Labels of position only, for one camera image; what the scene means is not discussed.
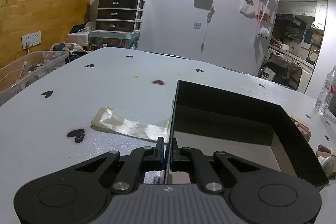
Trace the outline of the three-drawer plastic cabinet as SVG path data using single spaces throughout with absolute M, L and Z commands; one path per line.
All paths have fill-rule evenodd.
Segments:
M 137 33 L 141 30 L 145 0 L 99 0 L 96 30 Z

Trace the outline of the clear plastic packet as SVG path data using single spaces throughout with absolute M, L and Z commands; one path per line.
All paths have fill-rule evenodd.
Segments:
M 116 114 L 109 107 L 99 108 L 97 114 L 91 121 L 91 125 L 98 127 L 105 132 L 113 131 L 133 138 L 155 141 L 159 137 L 162 137 L 165 143 L 169 141 L 169 130 L 167 127 L 144 124 L 125 119 Z

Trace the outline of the black storage box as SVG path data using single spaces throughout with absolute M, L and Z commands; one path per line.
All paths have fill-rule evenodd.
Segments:
M 226 151 L 318 189 L 329 182 L 307 139 L 277 104 L 179 80 L 170 133 L 187 134 L 187 145 Z

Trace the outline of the brown lipstick tube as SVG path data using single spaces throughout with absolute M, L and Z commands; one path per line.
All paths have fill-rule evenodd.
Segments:
M 317 148 L 317 151 L 315 152 L 315 154 L 317 155 L 317 157 L 323 157 L 323 158 L 327 158 L 329 156 L 334 156 L 335 152 L 332 148 L 326 147 L 322 144 L 320 144 Z

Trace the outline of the clear water bottle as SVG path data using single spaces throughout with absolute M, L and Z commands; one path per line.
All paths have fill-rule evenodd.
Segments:
M 314 109 L 319 115 L 325 114 L 335 94 L 335 69 L 336 67 L 334 66 L 333 70 L 327 74 L 321 92 L 316 100 Z

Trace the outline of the white wall socket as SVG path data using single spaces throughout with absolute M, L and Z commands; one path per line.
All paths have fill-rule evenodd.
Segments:
M 41 32 L 34 32 L 32 34 L 23 35 L 21 37 L 22 49 L 34 47 L 39 45 L 42 42 Z

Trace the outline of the pink square case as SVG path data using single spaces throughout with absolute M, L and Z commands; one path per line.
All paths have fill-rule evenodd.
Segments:
M 294 116 L 293 114 L 288 113 L 288 116 L 290 117 L 292 122 L 295 124 L 296 128 L 299 129 L 300 133 L 303 135 L 305 140 L 309 142 L 311 138 L 311 132 L 309 130 L 309 126 L 305 122 L 303 122 L 302 120 Z

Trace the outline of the white plush toy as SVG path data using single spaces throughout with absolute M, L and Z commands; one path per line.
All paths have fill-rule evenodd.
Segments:
M 260 30 L 258 31 L 258 34 L 257 34 L 257 35 L 258 35 L 258 37 L 260 37 L 260 38 L 268 39 L 270 33 L 269 33 L 268 28 L 266 28 L 266 27 L 262 27 L 262 28 L 260 28 Z

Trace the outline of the clear plastic storage bin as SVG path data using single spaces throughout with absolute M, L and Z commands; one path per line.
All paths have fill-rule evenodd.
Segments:
M 66 51 L 37 51 L 1 69 L 1 105 L 42 77 L 66 64 Z

